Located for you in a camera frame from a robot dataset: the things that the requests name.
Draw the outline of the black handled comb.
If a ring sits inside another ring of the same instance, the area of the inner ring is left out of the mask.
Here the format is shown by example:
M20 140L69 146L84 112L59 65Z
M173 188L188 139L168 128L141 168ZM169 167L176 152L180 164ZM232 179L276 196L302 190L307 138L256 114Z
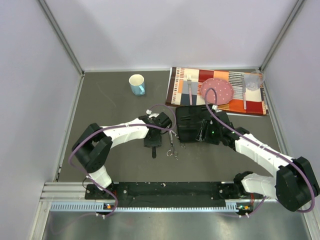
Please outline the black handled comb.
M155 159L157 157L157 147L153 146L152 147L152 158Z

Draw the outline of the black zip tool case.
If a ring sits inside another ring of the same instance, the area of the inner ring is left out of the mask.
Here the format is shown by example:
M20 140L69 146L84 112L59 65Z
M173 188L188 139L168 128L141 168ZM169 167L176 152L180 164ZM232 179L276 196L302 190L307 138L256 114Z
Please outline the black zip tool case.
M218 125L205 105L177 107L175 116L181 143L220 144Z

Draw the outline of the silver straight scissors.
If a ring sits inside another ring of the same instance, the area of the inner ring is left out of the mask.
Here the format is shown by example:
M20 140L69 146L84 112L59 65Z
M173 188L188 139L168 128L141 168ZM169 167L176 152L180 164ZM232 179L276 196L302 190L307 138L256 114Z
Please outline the silver straight scissors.
M177 138L177 140L179 141L179 146L180 146L181 148L185 149L185 148L186 148L186 144L181 142L181 139L180 139L180 137L179 137L177 134L174 133L173 135L174 135L174 136Z

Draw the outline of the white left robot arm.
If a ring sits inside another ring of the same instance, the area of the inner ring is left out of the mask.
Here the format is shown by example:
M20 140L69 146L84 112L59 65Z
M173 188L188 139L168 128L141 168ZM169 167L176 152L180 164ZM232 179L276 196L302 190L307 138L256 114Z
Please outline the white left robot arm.
M133 140L143 139L143 145L152 149L162 145L162 130L172 127L171 119L164 113L148 113L134 120L109 127L90 124L72 146L75 157L96 186L102 198L109 198L114 191L112 179L107 173L105 162L110 150Z

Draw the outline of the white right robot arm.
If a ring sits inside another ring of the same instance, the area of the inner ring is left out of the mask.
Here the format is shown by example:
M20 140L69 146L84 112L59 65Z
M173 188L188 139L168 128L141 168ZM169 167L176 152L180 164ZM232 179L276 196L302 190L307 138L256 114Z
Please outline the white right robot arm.
M282 154L259 141L247 129L235 128L223 111L205 110L199 114L199 119L200 140L228 146L270 173L269 177L250 172L239 174L233 185L233 192L237 197L245 198L250 193L257 193L276 199L291 212L300 211L307 203L310 203L308 212L314 208L320 187L306 158Z

